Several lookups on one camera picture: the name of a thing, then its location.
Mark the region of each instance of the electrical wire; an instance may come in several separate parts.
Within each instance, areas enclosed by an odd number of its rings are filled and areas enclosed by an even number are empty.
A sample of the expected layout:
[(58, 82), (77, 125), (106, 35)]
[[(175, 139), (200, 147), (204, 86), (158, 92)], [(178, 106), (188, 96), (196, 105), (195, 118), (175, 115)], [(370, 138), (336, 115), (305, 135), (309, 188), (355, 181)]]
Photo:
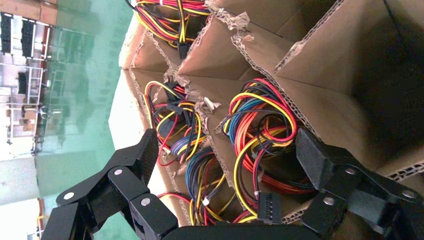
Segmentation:
[[(196, 38), (187, 35), (190, 18), (211, 14), (203, 1), (137, 0), (135, 6), (131, 5), (129, 0), (125, 2), (135, 12), (140, 24), (174, 48), (179, 44), (192, 43)], [(164, 16), (166, 11), (161, 8), (178, 12), (178, 19)]]
[[(283, 160), (293, 152), (298, 122), (280, 92), (268, 81), (255, 78), (246, 82), (229, 105), (228, 116), (221, 124), (236, 153), (233, 171), (238, 198), (251, 217), (257, 217), (259, 178), (282, 194), (308, 194), (314, 191), (307, 177), (288, 180), (276, 177), (261, 167), (263, 159)], [(242, 168), (252, 173), (254, 196), (244, 186)]]

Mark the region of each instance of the black connector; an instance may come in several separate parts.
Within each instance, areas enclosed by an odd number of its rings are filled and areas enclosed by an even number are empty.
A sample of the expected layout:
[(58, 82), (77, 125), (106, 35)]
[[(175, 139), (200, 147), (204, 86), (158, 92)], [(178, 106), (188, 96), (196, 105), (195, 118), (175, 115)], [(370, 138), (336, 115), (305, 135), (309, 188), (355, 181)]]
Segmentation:
[(166, 119), (159, 126), (158, 133), (162, 138), (165, 138), (168, 133), (171, 131), (174, 122), (171, 119)]
[(168, 109), (169, 111), (176, 112), (176, 114), (178, 114), (178, 115), (183, 114), (183, 108), (180, 107), (180, 106), (174, 106), (172, 104), (167, 104), (166, 109)]
[(177, 42), (176, 46), (178, 48), (179, 58), (180, 59), (186, 59), (187, 53), (189, 52), (190, 45), (186, 42), (184, 42), (184, 43)]
[(257, 219), (265, 224), (281, 224), (281, 197), (276, 193), (259, 192)]
[[(170, 88), (170, 89), (174, 89), (175, 86), (178, 85), (178, 82), (176, 81), (169, 81), (166, 82), (165, 85)], [(179, 102), (181, 101), (177, 96), (175, 96), (174, 94), (170, 93), (169, 91), (165, 91), (166, 97), (168, 98), (168, 103), (175, 103), (175, 102)]]

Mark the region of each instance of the yellow wire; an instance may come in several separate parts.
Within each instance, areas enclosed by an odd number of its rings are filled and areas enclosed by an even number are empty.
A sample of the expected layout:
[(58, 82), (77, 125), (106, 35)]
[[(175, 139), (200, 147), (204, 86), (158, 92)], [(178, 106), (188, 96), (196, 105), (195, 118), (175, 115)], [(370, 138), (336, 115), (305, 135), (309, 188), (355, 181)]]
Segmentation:
[(193, 199), (191, 199), (190, 207), (189, 207), (189, 210), (188, 210), (189, 214), (190, 214), (190, 222), (191, 222), (192, 226), (195, 225), (195, 218), (193, 217), (193, 203), (194, 203), (194, 201), (193, 201)]
[(158, 81), (150, 81), (150, 82), (148, 82), (147, 83), (147, 85), (146, 85), (146, 87), (144, 88), (144, 94), (148, 94), (148, 92), (147, 92), (147, 89), (148, 89), (148, 87), (150, 86), (150, 85), (152, 85), (152, 84), (157, 84), (157, 85), (160, 85), (161, 87), (163, 87), (164, 89), (166, 89), (166, 90), (168, 90), (168, 92), (170, 92), (171, 94), (173, 94), (174, 96), (176, 96), (176, 97), (178, 97), (175, 93), (174, 93), (174, 91), (173, 90), (171, 90), (167, 85), (165, 85), (165, 84), (163, 84), (163, 83), (161, 83), (161, 82), (158, 82)]
[(163, 36), (159, 35), (157, 32), (155, 32), (154, 30), (152, 30), (152, 28), (146, 24), (142, 18), (140, 17), (140, 15), (138, 14), (138, 12), (134, 12), (135, 16), (137, 17), (138, 21), (140, 22), (141, 25), (143, 25), (146, 29), (148, 29), (150, 32), (152, 32), (156, 37), (168, 42), (168, 43), (172, 43), (170, 42), (168, 39), (164, 38)]
[(159, 128), (161, 127), (161, 125), (162, 125), (162, 123), (165, 121), (165, 120), (167, 120), (167, 119), (169, 119), (172, 115), (174, 115), (175, 114), (175, 112), (174, 111), (172, 111), (170, 114), (168, 114), (166, 117), (164, 117), (164, 118), (162, 118), (162, 120), (160, 120), (160, 122), (157, 124), (157, 126), (156, 126), (156, 132), (158, 132), (159, 133)]
[(219, 210), (217, 213), (218, 215), (222, 214), (227, 208), (230, 206), (231, 202), (233, 202), (234, 198), (236, 197), (236, 193), (232, 195), (232, 197), (229, 199), (229, 201)]
[(174, 135), (170, 136), (169, 139), (172, 139), (173, 137), (175, 137), (177, 134), (181, 133), (182, 130), (184, 130), (187, 127), (187, 124), (182, 126)]
[[(241, 203), (246, 207), (246, 209), (253, 215), (253, 216), (258, 216), (258, 214), (246, 203), (246, 200), (243, 198), (243, 196), (242, 196), (242, 192), (241, 192), (241, 190), (240, 190), (240, 186), (239, 186), (239, 183), (238, 183), (238, 181), (237, 181), (237, 171), (238, 171), (238, 165), (239, 165), (239, 162), (240, 162), (240, 160), (242, 159), (242, 156), (244, 156), (244, 153), (246, 152), (246, 150), (248, 149), (248, 148), (250, 148), (251, 147), (251, 145), (253, 145), (255, 142), (257, 142), (258, 141), (258, 139), (257, 138), (254, 138), (252, 141), (250, 141), (250, 142), (248, 142), (245, 146), (244, 146), (244, 148), (241, 150), (241, 152), (238, 154), (238, 156), (237, 156), (237, 159), (236, 159), (236, 161), (235, 161), (235, 167), (234, 167), (234, 174), (233, 174), (233, 177), (234, 177), (234, 185), (235, 185), (235, 192), (237, 193), (237, 196), (238, 196), (238, 198), (240, 199), (240, 201), (241, 201)], [(288, 142), (286, 142), (286, 143), (283, 143), (283, 145), (286, 145), (286, 146), (288, 146), (288, 145), (290, 145), (291, 143), (293, 142), (293, 140), (290, 140), (290, 141), (288, 141)]]
[(257, 218), (258, 218), (257, 216), (248, 216), (248, 217), (245, 217), (245, 218), (241, 219), (240, 221), (238, 221), (238, 223), (243, 224), (245, 222), (249, 222), (249, 221), (255, 220)]
[(144, 100), (144, 103), (145, 103), (145, 106), (146, 106), (146, 109), (147, 109), (147, 116), (148, 116), (148, 123), (150, 124), (150, 128), (152, 129), (153, 128), (153, 120), (152, 120), (152, 112), (150, 111), (150, 108), (149, 108), (149, 103), (147, 102), (147, 96), (145, 95), (145, 94), (143, 94), (143, 100)]
[[(287, 112), (286, 112), (284, 109), (282, 109), (281, 107), (279, 107), (277, 104), (275, 104), (274, 102), (269, 101), (268, 99), (263, 98), (262, 96), (259, 96), (259, 95), (256, 95), (256, 94), (253, 94), (253, 93), (250, 93), (250, 92), (242, 92), (242, 93), (239, 93), (238, 95), (236, 95), (236, 96), (235, 96), (235, 97), (231, 100), (230, 105), (232, 105), (232, 104), (233, 104), (233, 102), (235, 101), (235, 99), (237, 99), (238, 97), (243, 97), (243, 96), (248, 96), (248, 97), (256, 98), (256, 99), (262, 100), (262, 101), (264, 101), (265, 103), (267, 103), (267, 104), (269, 104), (269, 105), (273, 106), (274, 108), (276, 108), (277, 110), (279, 110), (282, 114), (284, 114), (284, 116), (288, 119), (288, 121), (290, 122), (291, 129), (295, 129), (295, 125), (294, 125), (294, 123), (293, 123), (292, 119), (290, 118), (290, 116), (287, 114)], [(239, 106), (240, 102), (241, 102), (241, 99), (240, 99), (240, 100), (238, 100), (238, 101), (237, 101), (237, 103), (235, 104), (234, 108), (232, 109), (232, 113), (235, 113), (235, 112), (236, 112), (236, 110), (237, 110), (237, 108), (238, 108), (238, 106)], [(229, 125), (229, 123), (230, 123), (230, 119), (228, 119), (228, 120), (226, 121), (225, 125), (224, 125), (224, 132), (225, 132), (225, 133), (227, 133), (227, 129), (228, 129), (228, 125)]]
[[(199, 143), (201, 143), (201, 142), (203, 142), (203, 140), (205, 140), (206, 139), (206, 136), (202, 136), (201, 138), (199, 138)], [(191, 141), (191, 144), (190, 144), (190, 146), (193, 146), (195, 143), (196, 143), (196, 141), (197, 140), (193, 140), (193, 141)], [(187, 149), (187, 144), (186, 145), (184, 145), (184, 146), (182, 146), (181, 147), (181, 149), (177, 152), (177, 154), (178, 155), (180, 155), (184, 150), (186, 150)]]

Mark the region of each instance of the factory floor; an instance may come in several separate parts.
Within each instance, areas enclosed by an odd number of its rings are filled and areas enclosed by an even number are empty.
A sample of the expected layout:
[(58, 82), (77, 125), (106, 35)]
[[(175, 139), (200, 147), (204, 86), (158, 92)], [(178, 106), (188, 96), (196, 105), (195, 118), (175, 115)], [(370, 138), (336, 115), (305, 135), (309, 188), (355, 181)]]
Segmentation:
[[(50, 39), (42, 151), (35, 157), (45, 213), (62, 191), (98, 172), (115, 151), (109, 115), (120, 76), (118, 57), (132, 11), (124, 0), (59, 0)], [(97, 240), (137, 239), (120, 214)]]

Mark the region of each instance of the silver bolt head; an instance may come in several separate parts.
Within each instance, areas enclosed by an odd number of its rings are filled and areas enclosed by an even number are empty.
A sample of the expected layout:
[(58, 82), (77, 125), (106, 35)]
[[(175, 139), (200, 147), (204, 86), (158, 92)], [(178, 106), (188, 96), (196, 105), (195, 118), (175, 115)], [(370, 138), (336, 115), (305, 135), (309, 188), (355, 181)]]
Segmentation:
[(63, 196), (63, 199), (68, 200), (71, 199), (75, 194), (73, 192), (68, 192), (67, 194), (65, 194), (65, 196)]
[(352, 168), (347, 168), (345, 170), (345, 172), (348, 173), (348, 174), (351, 174), (351, 175), (355, 175), (356, 174), (356, 171), (354, 169), (352, 169)]
[(141, 200), (141, 205), (142, 206), (147, 206), (150, 204), (150, 198), (144, 198), (143, 200)]
[(334, 199), (332, 197), (329, 197), (329, 196), (324, 197), (324, 203), (327, 204), (327, 205), (333, 206), (334, 205)]
[(415, 198), (415, 193), (413, 191), (411, 191), (411, 190), (404, 190), (402, 192), (402, 195), (404, 195), (405, 197), (410, 198), (410, 199), (414, 199)]

